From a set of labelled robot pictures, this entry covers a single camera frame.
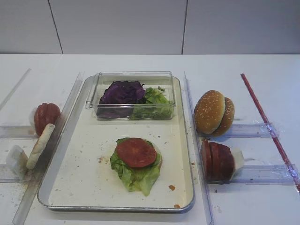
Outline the sliced meat patties stack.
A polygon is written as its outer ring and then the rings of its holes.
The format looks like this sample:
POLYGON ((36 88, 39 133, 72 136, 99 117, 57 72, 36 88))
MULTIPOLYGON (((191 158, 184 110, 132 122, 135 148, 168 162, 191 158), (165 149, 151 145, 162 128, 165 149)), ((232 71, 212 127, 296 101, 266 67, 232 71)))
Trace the sliced meat patties stack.
POLYGON ((229 183, 234 170, 234 157, 230 148, 216 142, 202 141, 202 157, 205 178, 208 183, 229 183))

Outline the tomato slice on tray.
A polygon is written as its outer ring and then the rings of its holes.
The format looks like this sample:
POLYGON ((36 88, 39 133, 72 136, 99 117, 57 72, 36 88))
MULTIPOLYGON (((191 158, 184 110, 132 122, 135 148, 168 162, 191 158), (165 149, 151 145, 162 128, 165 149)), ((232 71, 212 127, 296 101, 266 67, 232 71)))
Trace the tomato slice on tray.
POLYGON ((149 166, 157 158, 157 152, 153 144, 142 138, 126 137, 119 139, 115 151, 118 157, 132 168, 149 166))

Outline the bread slice left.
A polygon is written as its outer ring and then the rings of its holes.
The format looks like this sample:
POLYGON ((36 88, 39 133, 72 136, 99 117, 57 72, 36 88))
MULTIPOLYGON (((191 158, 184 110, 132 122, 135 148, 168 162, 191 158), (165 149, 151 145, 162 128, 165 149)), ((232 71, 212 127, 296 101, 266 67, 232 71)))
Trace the bread slice left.
POLYGON ((38 159, 42 152, 44 151, 52 132, 54 131, 55 125, 54 124, 47 124, 46 127, 44 128, 41 136, 35 143, 32 152, 28 158, 28 161, 26 163, 27 169, 34 169, 36 166, 36 163, 38 162, 38 159))

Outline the tomato slices left stack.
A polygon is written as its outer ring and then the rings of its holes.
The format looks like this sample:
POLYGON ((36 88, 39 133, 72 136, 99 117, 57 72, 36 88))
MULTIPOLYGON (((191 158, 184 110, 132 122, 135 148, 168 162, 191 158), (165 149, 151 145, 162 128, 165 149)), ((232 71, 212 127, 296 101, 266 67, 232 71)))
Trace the tomato slices left stack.
POLYGON ((41 136, 47 124, 55 124, 60 116, 60 109, 54 103, 42 103, 34 114, 34 125, 38 136, 41 136))

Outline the clear plastic container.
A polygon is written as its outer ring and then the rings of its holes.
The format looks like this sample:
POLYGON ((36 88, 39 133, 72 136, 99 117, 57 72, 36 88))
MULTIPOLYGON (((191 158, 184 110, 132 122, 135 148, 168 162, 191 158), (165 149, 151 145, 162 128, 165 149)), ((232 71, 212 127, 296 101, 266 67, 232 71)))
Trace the clear plastic container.
POLYGON ((170 120, 175 105, 169 71, 100 72, 86 101, 98 120, 170 120))

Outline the purple cabbage leaves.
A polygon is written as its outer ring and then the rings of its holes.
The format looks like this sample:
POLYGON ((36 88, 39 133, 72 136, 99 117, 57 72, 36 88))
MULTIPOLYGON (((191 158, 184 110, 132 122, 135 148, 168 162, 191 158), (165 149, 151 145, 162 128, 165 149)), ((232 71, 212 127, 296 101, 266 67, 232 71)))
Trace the purple cabbage leaves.
MULTIPOLYGON (((105 90, 99 104, 137 104, 144 97, 145 90, 139 81, 115 81, 105 90)), ((133 108, 98 108, 97 117, 101 119, 125 118, 132 114, 133 108)))

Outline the sesame burger bun top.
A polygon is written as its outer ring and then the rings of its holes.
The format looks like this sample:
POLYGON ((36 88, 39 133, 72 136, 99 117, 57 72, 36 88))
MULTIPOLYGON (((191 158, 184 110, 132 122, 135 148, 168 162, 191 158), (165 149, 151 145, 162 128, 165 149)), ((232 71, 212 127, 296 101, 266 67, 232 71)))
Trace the sesame burger bun top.
POLYGON ((213 133, 225 113, 225 97, 216 90, 205 92, 194 108, 196 129, 204 134, 213 133))

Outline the clear track upper right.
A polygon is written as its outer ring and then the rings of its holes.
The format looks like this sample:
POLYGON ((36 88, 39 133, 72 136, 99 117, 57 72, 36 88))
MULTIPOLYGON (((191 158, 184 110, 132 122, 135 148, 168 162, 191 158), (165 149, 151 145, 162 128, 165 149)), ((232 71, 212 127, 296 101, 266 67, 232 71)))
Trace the clear track upper right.
MULTIPOLYGON (((277 136, 279 137, 280 132, 273 126, 277 136)), ((229 139, 229 138, 271 138, 267 127, 263 122, 254 120, 252 123, 246 123, 243 119, 234 119, 233 124, 227 130, 227 132, 221 136, 212 136, 204 134, 197 130, 197 134, 200 138, 209 140, 213 139, 229 139)))

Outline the clear track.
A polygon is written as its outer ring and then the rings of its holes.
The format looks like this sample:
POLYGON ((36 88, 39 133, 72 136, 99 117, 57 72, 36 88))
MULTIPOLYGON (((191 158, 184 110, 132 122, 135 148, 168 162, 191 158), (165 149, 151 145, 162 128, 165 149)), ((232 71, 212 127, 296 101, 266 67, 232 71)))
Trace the clear track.
POLYGON ((0 165, 0 182, 1 183, 26 183, 31 179, 31 173, 26 172, 23 178, 19 178, 5 164, 0 165))
MULTIPOLYGON (((280 132, 273 126, 277 136, 279 137, 280 132)), ((263 122, 254 120, 252 123, 246 123, 243 119, 234 119, 233 124, 227 130, 227 132, 221 136, 212 136, 204 134, 197 130, 197 134, 200 138, 209 140, 213 139, 229 139, 229 138, 271 138, 267 127, 263 122)))
POLYGON ((239 169, 230 183, 239 184, 293 184, 293 178, 285 165, 245 165, 239 169))
POLYGON ((35 130, 31 126, 1 126, 1 139, 33 139, 38 138, 35 130))

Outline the red plastic strip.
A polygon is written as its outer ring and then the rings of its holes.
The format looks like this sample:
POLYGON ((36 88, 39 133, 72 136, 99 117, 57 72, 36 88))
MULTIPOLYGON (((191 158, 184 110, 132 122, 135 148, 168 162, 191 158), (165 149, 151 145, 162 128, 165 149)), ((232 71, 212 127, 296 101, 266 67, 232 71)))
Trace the red plastic strip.
POLYGON ((258 110, 258 112, 259 112, 259 114, 260 114, 260 116, 263 120, 263 122, 264 122, 264 124, 265 124, 265 126, 267 127, 267 130, 270 133, 271 138, 272 138, 272 140, 273 140, 273 142, 274 142, 274 144, 275 144, 282 160, 284 161, 284 163, 287 167, 287 170, 288 170, 290 176, 292 177, 293 182, 295 184, 295 187, 296 187, 296 189, 299 193, 300 192, 300 175, 299 175, 299 173, 297 172, 295 167, 292 165, 290 159, 288 158, 288 155, 286 154, 282 144, 280 143, 280 140, 278 138, 278 135, 275 132, 275 129, 273 128, 273 126, 269 122, 263 108, 261 107, 261 104, 259 103, 259 101, 258 101, 251 85, 248 82, 248 79, 246 78, 246 75, 244 73, 241 73, 240 76, 241 76, 241 78, 242 78, 242 80, 243 80, 243 82, 244 82, 244 84, 245 84, 245 86, 246 86, 246 88, 247 88, 247 90, 248 90, 248 92, 249 92, 249 94, 250 94, 250 96, 251 96, 251 98, 252 98, 252 100, 253 100, 253 102, 254 102, 254 104, 255 104, 255 106, 256 106, 256 108, 257 108, 257 110, 258 110))

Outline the clear strip far left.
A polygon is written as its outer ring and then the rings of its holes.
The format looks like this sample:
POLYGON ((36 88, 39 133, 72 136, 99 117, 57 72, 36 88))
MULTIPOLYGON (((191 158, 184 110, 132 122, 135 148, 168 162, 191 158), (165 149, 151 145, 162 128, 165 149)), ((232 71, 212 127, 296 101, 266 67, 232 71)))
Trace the clear strip far left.
POLYGON ((11 91, 6 95, 6 97, 3 99, 3 101, 0 104, 0 110, 2 110, 3 107, 6 105, 6 103, 10 100, 10 98, 13 96, 13 94, 16 92, 16 90, 19 88, 19 86, 27 78, 27 76, 31 72, 31 70, 32 70, 31 68, 28 68, 26 70, 26 72, 22 75, 22 77, 19 79, 19 81, 15 84, 15 86, 11 89, 11 91))

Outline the clear track upper left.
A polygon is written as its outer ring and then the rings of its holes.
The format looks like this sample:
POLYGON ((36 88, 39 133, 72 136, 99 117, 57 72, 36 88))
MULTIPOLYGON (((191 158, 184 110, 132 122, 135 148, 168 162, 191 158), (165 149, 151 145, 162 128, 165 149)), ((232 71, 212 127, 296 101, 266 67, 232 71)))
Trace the clear track upper left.
POLYGON ((33 139, 38 138, 35 130, 31 126, 1 126, 1 139, 33 139))

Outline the clear track lower right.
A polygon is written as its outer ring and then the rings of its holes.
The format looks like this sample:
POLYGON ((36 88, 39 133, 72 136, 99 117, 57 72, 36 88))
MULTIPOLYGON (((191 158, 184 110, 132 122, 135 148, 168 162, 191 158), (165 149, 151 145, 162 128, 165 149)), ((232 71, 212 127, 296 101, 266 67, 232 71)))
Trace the clear track lower right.
POLYGON ((293 184, 293 178, 285 165, 245 165, 239 169, 230 183, 239 184, 293 184))

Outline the clear track lower left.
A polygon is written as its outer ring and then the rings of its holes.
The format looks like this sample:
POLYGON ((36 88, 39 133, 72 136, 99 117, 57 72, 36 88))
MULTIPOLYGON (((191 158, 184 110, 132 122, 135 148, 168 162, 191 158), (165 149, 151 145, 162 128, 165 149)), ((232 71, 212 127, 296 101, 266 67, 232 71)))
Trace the clear track lower left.
POLYGON ((31 173, 26 172, 23 178, 19 178, 5 164, 0 165, 0 182, 1 183, 26 183, 31 179, 31 173))

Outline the clear rail left of tray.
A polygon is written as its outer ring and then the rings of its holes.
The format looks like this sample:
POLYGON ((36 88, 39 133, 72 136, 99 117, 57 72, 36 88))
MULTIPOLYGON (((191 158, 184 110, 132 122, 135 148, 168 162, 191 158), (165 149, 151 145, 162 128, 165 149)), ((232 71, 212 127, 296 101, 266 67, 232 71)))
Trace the clear rail left of tray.
POLYGON ((33 170, 27 189, 12 220, 12 224, 14 225, 23 225, 25 223, 31 205, 38 192, 44 173, 46 172, 49 162, 52 159, 54 153, 56 152, 56 147, 59 144, 62 130, 68 120, 74 102, 76 101, 77 94, 80 91, 82 82, 83 74, 79 73, 71 89, 71 92, 66 100, 61 115, 56 121, 55 129, 50 137, 50 140, 33 170))

